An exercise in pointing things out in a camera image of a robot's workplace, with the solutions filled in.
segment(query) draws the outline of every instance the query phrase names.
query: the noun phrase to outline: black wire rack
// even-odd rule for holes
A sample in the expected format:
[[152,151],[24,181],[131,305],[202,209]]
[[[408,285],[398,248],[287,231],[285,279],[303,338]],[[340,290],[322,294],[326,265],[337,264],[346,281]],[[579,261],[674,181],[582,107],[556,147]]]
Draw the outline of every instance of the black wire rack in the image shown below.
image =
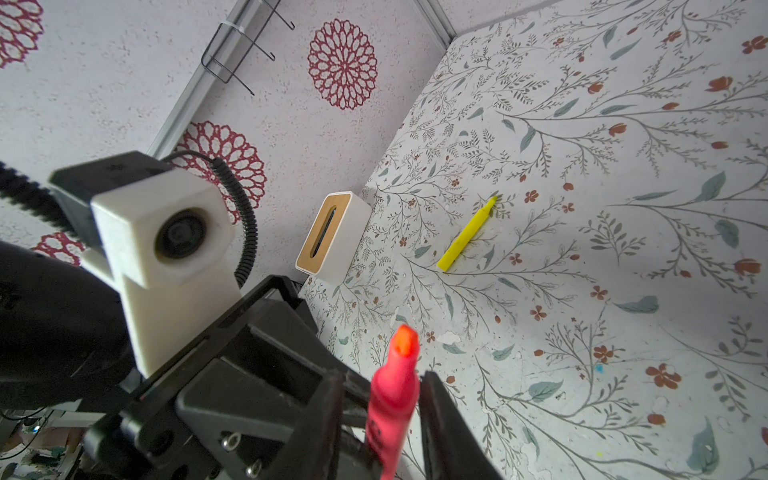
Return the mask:
[[[264,29],[266,28],[267,24],[270,23],[270,20],[272,20],[272,17],[276,15],[280,20],[283,21],[283,23],[291,30],[295,30],[296,26],[293,24],[293,22],[288,22],[283,16],[277,11],[277,7],[280,6],[280,2],[282,0],[276,0],[275,5],[272,6],[270,3],[268,3],[266,0],[260,0],[261,3],[263,3],[269,10],[270,13],[266,17],[266,21],[261,25],[261,28],[256,33],[256,35],[251,38],[246,34],[245,28],[242,25],[236,25],[233,22],[229,22],[228,20],[222,21],[218,28],[216,29],[216,33],[214,33],[214,36],[210,38],[210,41],[208,42],[208,46],[205,48],[205,51],[203,51],[202,57],[200,57],[200,64],[203,65],[203,68],[205,68],[209,73],[211,73],[214,77],[221,80],[223,83],[228,84],[232,78],[239,81],[241,85],[243,85],[246,90],[250,92],[251,95],[255,95],[253,93],[253,90],[248,88],[248,85],[243,82],[240,77],[237,76],[236,72],[237,69],[240,68],[240,65],[243,63],[243,60],[245,60],[245,57],[248,56],[250,51],[253,49],[253,47],[256,47],[261,51],[261,53],[265,54],[267,58],[269,58],[271,61],[275,61],[275,54],[271,51],[266,51],[263,48],[261,48],[257,41],[259,40],[259,37],[264,32]],[[217,59],[217,55],[221,52],[222,47],[224,43],[226,42],[226,38],[229,38],[230,33],[236,32],[240,35],[240,37],[245,38],[248,40],[249,44],[247,48],[245,49],[244,53],[240,55],[239,59],[237,60],[237,63],[235,64],[234,68],[228,68],[222,61]],[[225,34],[225,40],[222,42],[219,42],[218,45],[214,48],[214,40],[216,40],[217,37],[219,37],[220,33]],[[217,70],[214,71],[211,66],[215,64],[218,65]]]

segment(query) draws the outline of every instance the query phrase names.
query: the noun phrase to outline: cable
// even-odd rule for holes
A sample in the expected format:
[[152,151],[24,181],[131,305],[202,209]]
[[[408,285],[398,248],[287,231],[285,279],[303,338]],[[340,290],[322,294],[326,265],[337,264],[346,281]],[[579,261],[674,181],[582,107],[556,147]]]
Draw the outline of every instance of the cable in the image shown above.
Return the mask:
[[243,221],[245,239],[243,241],[243,252],[240,254],[240,263],[237,264],[235,269],[235,278],[237,279],[237,285],[242,287],[246,280],[248,280],[251,270],[253,270],[253,262],[256,259],[256,251],[259,246],[259,227],[256,223],[256,215],[250,206],[250,200],[248,200],[243,186],[240,185],[232,170],[227,166],[227,162],[219,157],[211,159],[194,150],[179,150],[162,158],[161,161],[171,161],[184,155],[192,155],[208,162],[216,178],[219,179],[221,184],[224,185],[224,189],[232,197],[237,213],[240,214],[240,219]]
[[35,441],[35,439],[38,437],[38,435],[40,435],[40,432],[42,432],[42,431],[43,431],[43,427],[45,427],[45,424],[46,424],[46,423],[48,423],[48,419],[50,419],[50,418],[51,418],[51,415],[53,415],[53,411],[51,411],[51,413],[48,413],[48,416],[47,416],[47,417],[45,417],[45,420],[43,420],[43,423],[42,423],[42,425],[40,425],[40,429],[39,429],[37,432],[35,432],[35,436],[34,436],[34,437],[32,437],[32,440],[30,440],[30,441],[29,441],[29,443],[28,443],[27,445],[24,445],[24,448],[23,448],[23,449],[19,450],[18,452],[16,452],[15,454],[13,454],[13,455],[11,455],[11,456],[9,456],[9,457],[1,457],[1,458],[0,458],[0,462],[2,462],[3,460],[10,460],[11,458],[14,458],[14,457],[18,457],[18,456],[19,456],[19,455],[21,455],[22,453],[26,452],[26,451],[27,451],[27,449],[29,448],[29,446],[30,446],[30,445],[32,445],[32,443],[33,443],[33,442]]
[[26,175],[7,167],[2,162],[0,162],[0,197],[7,197],[11,204],[18,204],[22,210],[30,210],[32,215],[40,217],[52,226],[76,235],[74,227],[69,223],[49,189],[40,187],[39,183],[30,181]]
[[0,412],[0,417],[4,418],[4,419],[6,419],[6,420],[10,420],[10,421],[12,421],[12,422],[18,422],[19,420],[26,420],[26,419],[30,419],[30,418],[32,418],[33,416],[35,416],[35,415],[37,415],[38,413],[40,413],[40,412],[42,412],[43,410],[45,410],[45,408],[46,408],[46,407],[42,407],[42,408],[41,408],[41,409],[39,409],[37,412],[35,412],[35,413],[30,413],[29,415],[27,415],[27,416],[24,416],[24,417],[21,417],[21,418],[18,418],[18,419],[12,419],[12,418],[11,418],[11,417],[9,417],[9,416],[5,416],[5,413],[3,413],[3,412]]

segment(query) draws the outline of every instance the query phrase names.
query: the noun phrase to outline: yellow highlighter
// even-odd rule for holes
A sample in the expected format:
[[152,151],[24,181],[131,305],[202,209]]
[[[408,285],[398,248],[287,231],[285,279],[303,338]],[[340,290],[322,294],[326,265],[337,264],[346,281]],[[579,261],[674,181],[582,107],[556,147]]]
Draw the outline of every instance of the yellow highlighter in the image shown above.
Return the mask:
[[447,272],[448,269],[451,268],[451,265],[453,265],[458,256],[466,248],[467,243],[472,240],[478,230],[480,230],[480,227],[482,227],[482,224],[488,219],[488,216],[491,215],[491,209],[495,203],[496,197],[491,197],[491,200],[488,200],[488,203],[472,217],[469,221],[469,225],[467,225],[459,236],[456,237],[456,240],[453,240],[448,251],[445,252],[445,255],[443,255],[440,261],[437,262],[437,266],[440,270]]

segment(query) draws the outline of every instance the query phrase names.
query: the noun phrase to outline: red circular pattern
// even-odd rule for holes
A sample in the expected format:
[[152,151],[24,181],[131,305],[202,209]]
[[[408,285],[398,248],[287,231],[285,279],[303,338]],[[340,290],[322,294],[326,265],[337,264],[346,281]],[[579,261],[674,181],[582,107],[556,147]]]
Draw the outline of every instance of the red circular pattern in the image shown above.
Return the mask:
[[32,251],[42,253],[48,257],[61,260],[62,262],[80,265],[80,255],[85,250],[85,246],[67,237],[66,233],[56,232],[52,235],[44,235],[40,238]]
[[[215,125],[209,121],[190,124],[176,149],[199,151],[208,157],[219,157],[226,161],[232,173],[243,185],[251,207],[259,206],[266,183],[264,163],[259,160],[256,148],[249,144],[243,135],[232,131],[229,125]],[[186,155],[174,159],[173,163],[219,187],[232,224],[240,221],[240,214],[237,213],[232,197],[204,160]]]
[[0,0],[0,68],[38,49],[42,14],[38,0]]
[[337,18],[316,31],[307,60],[315,88],[334,107],[359,107],[376,88],[373,45],[349,20]]

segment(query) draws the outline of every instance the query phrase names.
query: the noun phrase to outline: pink marker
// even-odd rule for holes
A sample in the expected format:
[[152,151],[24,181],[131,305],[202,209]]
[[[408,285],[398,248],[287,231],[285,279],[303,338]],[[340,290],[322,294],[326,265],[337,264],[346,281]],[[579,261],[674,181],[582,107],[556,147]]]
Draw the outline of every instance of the pink marker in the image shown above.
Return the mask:
[[381,480],[395,477],[408,424],[419,400],[419,334],[401,326],[389,345],[386,363],[371,381],[366,442],[382,461]]

